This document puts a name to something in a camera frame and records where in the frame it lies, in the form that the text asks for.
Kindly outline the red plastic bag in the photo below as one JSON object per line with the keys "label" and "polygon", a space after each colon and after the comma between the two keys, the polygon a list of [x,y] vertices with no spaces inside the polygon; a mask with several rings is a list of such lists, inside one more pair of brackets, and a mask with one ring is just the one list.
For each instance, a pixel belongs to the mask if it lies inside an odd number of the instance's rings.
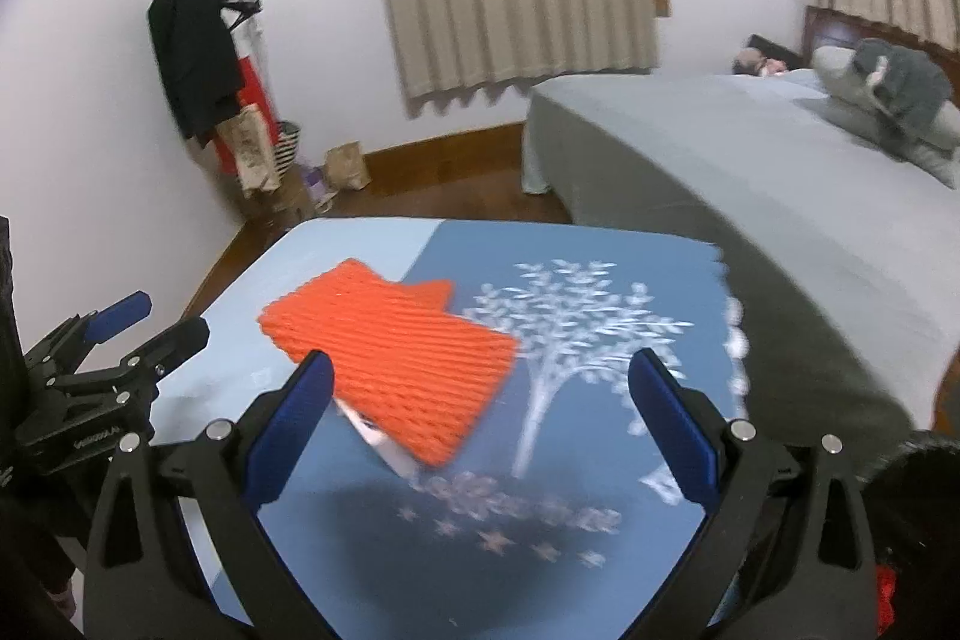
{"label": "red plastic bag", "polygon": [[896,571],[887,564],[877,569],[877,637],[884,638],[895,624]]}

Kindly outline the large orange foam net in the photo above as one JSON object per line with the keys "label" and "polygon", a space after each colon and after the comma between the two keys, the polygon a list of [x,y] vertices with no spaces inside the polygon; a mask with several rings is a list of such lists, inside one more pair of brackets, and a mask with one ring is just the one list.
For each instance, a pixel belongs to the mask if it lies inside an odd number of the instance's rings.
{"label": "large orange foam net", "polygon": [[519,342],[425,307],[400,284],[348,259],[268,304],[259,326],[295,362],[327,354],[335,397],[441,468],[500,393]]}

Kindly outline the white medicine box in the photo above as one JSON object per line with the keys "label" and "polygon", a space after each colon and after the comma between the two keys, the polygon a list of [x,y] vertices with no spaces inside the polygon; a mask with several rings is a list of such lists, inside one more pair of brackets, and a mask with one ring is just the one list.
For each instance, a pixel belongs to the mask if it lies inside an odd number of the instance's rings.
{"label": "white medicine box", "polygon": [[335,398],[338,412],[352,424],[353,429],[368,447],[387,464],[394,474],[410,481],[420,473],[420,464],[402,445],[398,445],[386,432],[382,432],[376,424],[353,409],[343,399]]}

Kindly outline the small orange foam net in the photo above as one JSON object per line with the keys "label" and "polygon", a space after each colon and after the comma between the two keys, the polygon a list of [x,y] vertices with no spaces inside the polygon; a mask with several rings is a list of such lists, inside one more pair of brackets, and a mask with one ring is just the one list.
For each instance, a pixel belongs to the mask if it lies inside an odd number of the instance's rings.
{"label": "small orange foam net", "polygon": [[425,307],[444,312],[454,296],[455,286],[449,280],[431,280],[423,283],[402,283],[400,287]]}

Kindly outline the black trash bin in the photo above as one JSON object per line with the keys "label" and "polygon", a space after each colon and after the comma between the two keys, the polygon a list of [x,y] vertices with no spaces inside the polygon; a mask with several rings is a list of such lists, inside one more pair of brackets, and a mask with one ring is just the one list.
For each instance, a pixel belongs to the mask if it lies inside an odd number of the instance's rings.
{"label": "black trash bin", "polygon": [[896,571],[884,638],[958,635],[958,442],[914,432],[861,479],[875,562]]}

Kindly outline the blue tree-print tablecloth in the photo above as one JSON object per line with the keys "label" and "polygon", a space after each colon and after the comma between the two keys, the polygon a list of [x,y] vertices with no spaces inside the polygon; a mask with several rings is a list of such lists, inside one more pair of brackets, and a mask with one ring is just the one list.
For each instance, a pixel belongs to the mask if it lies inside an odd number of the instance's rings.
{"label": "blue tree-print tablecloth", "polygon": [[206,310],[205,349],[161,383],[160,442],[238,419],[291,360],[270,302],[343,260],[449,280],[449,308],[514,336],[508,380],[457,456],[399,476],[325,413],[260,520],[345,638],[617,638],[697,531],[636,413],[631,356],[659,354],[724,416],[742,409],[737,304],[713,245],[491,221],[320,220],[281,239]]}

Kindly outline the grey sheeted bed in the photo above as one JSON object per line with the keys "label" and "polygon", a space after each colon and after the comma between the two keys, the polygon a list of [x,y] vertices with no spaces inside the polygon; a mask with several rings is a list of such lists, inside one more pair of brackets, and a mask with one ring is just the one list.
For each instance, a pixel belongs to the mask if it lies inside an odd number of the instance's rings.
{"label": "grey sheeted bed", "polygon": [[827,97],[740,76],[576,74],[532,91],[524,184],[585,226],[716,245],[742,304],[747,409],[850,452],[934,419],[958,349],[958,195],[838,125]]}

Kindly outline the beige printed tote bag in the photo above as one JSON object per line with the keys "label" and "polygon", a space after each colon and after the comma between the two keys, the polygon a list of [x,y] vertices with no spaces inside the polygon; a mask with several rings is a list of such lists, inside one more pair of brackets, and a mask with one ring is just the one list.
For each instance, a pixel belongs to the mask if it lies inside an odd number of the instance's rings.
{"label": "beige printed tote bag", "polygon": [[224,141],[235,158],[242,193],[272,193],[280,188],[274,159],[274,142],[267,120],[257,104],[247,104],[224,124]]}

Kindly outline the striped basket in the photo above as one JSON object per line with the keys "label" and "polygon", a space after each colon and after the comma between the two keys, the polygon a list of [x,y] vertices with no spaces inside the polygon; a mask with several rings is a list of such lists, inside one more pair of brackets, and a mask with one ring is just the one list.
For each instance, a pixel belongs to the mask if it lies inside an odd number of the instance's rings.
{"label": "striped basket", "polygon": [[299,151],[299,136],[301,127],[295,122],[281,120],[278,125],[278,138],[274,146],[274,159],[277,174],[280,177],[288,172],[296,163]]}

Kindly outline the brown paper bag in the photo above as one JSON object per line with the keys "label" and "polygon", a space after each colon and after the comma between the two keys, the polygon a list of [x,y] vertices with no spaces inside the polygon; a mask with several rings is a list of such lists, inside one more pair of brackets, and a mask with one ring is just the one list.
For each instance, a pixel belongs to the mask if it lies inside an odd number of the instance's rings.
{"label": "brown paper bag", "polygon": [[363,149],[358,142],[345,143],[325,152],[324,174],[337,191],[361,191],[371,183]]}

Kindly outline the black hanging coat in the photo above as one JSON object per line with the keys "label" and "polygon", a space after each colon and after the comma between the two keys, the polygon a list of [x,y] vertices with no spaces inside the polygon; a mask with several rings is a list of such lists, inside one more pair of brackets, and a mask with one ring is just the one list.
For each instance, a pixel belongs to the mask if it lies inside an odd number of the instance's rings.
{"label": "black hanging coat", "polygon": [[146,18],[172,117],[184,140],[206,146],[238,115],[244,88],[220,0],[153,0]]}

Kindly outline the grey pillow stack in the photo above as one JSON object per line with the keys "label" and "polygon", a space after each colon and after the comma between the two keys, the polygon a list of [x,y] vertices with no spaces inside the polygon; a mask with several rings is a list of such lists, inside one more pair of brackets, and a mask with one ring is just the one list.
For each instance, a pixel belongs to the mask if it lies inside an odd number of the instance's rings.
{"label": "grey pillow stack", "polygon": [[[812,55],[812,70],[822,88],[827,91],[827,99],[823,103],[825,117],[833,124],[878,146],[895,161],[907,161],[923,169],[950,190],[955,190],[958,187],[958,148],[949,152],[926,143],[918,143],[905,156],[898,156],[882,148],[874,108],[866,97],[862,81],[851,70],[851,60],[856,47],[846,49],[822,46]],[[954,103],[952,106],[953,117],[958,120],[958,107]]]}

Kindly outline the pink stuffed toy on bed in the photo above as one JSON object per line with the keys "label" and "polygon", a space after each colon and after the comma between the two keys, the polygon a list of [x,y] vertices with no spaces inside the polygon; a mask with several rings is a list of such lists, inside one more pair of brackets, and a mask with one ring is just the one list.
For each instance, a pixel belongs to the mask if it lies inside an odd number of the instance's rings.
{"label": "pink stuffed toy on bed", "polygon": [[804,67],[800,53],[752,34],[745,47],[737,53],[732,64],[732,73],[740,76],[779,76]]}

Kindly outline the dark grey folded clothes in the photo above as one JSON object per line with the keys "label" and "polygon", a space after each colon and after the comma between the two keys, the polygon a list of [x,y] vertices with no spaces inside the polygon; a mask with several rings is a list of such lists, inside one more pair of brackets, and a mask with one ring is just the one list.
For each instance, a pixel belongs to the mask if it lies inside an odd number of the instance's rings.
{"label": "dark grey folded clothes", "polygon": [[882,148],[898,156],[918,143],[958,148],[952,83],[924,52],[869,37],[857,44],[851,70],[874,108]]}

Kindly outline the wooden headboard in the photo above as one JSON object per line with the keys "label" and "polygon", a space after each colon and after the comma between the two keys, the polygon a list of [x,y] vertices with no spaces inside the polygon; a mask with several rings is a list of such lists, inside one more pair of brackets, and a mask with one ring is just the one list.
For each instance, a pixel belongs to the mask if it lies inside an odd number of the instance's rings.
{"label": "wooden headboard", "polygon": [[949,78],[952,85],[952,103],[958,104],[960,92],[960,57],[957,50],[949,50],[935,42],[921,39],[919,35],[903,31],[894,25],[877,23],[852,14],[841,13],[832,8],[805,8],[804,29],[802,30],[802,57],[805,62],[822,46],[846,47],[854,49],[862,39],[884,39],[894,46],[924,52]]}

